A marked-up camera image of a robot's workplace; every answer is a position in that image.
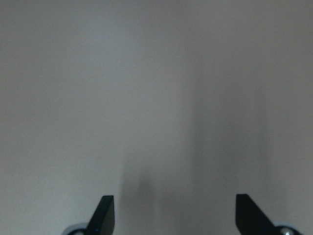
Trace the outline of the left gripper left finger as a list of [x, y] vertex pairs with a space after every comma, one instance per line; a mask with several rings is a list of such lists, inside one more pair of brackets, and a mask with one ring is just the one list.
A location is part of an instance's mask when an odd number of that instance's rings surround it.
[[87, 227], [87, 235], [112, 235], [114, 231], [114, 196], [102, 196]]

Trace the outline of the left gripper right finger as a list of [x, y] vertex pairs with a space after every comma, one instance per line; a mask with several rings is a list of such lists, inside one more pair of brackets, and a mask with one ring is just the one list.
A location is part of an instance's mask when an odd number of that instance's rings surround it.
[[279, 230], [248, 194], [237, 194], [235, 224], [241, 235], [279, 235]]

